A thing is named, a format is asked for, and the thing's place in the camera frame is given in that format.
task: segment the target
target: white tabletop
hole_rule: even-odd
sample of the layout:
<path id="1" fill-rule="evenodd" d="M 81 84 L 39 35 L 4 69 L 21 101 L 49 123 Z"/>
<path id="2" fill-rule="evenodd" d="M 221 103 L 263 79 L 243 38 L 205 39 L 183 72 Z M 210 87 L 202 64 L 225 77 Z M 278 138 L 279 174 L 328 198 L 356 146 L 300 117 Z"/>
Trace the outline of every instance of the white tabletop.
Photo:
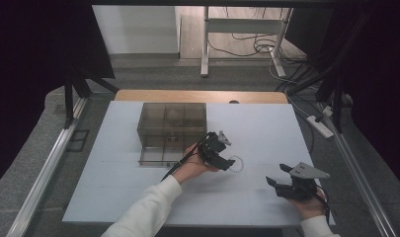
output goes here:
<path id="1" fill-rule="evenodd" d="M 115 222 L 167 173 L 166 168 L 138 165 L 142 105 L 111 102 L 63 221 Z M 280 163 L 313 165 L 291 105 L 206 104 L 206 116 L 208 131 L 223 130 L 232 142 L 220 156 L 241 157 L 244 169 L 206 173 L 186 182 L 165 225 L 298 225 L 296 210 L 265 179 L 290 182 Z"/>

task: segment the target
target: power strip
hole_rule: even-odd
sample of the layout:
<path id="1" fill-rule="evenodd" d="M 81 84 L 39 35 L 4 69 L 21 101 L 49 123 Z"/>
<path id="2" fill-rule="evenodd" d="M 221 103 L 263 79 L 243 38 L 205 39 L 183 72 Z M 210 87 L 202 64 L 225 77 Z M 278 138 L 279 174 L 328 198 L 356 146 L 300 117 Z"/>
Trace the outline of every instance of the power strip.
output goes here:
<path id="1" fill-rule="evenodd" d="M 325 137 L 329 138 L 333 136 L 333 132 L 329 130 L 321 121 L 317 122 L 315 116 L 307 118 L 307 120 Z"/>

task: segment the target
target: translucent drawer box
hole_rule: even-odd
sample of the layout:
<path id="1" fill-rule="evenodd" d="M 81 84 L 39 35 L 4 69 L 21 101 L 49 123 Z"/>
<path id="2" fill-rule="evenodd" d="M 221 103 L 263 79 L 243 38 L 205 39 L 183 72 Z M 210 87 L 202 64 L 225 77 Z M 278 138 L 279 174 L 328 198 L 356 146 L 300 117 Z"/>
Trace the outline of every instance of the translucent drawer box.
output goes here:
<path id="1" fill-rule="evenodd" d="M 204 103 L 144 103 L 137 127 L 141 166 L 171 167 L 206 135 Z"/>

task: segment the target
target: black curtain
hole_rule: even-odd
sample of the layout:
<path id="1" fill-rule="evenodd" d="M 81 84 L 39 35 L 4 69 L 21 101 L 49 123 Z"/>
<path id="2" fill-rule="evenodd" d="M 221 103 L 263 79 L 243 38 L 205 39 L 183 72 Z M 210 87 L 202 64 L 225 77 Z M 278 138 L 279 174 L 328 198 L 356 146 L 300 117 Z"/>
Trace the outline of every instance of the black curtain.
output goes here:
<path id="1" fill-rule="evenodd" d="M 345 89 L 355 124 L 400 180 L 400 1 L 376 4 L 347 58 Z"/>
<path id="2" fill-rule="evenodd" d="M 0 0 L 0 178 L 70 72 L 115 77 L 92 6 Z"/>

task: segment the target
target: white sleeve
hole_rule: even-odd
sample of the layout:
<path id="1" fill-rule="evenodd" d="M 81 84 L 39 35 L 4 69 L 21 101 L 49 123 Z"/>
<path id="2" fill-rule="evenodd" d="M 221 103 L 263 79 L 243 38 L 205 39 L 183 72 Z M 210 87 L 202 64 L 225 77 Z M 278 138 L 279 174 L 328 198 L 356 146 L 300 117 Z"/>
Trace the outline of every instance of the white sleeve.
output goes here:
<path id="1" fill-rule="evenodd" d="M 165 223 L 172 202 L 182 193 L 173 176 L 168 176 L 157 186 L 147 188 L 102 237 L 152 237 Z"/>
<path id="2" fill-rule="evenodd" d="M 301 221 L 305 237 L 340 237 L 332 233 L 324 215 L 315 216 Z"/>

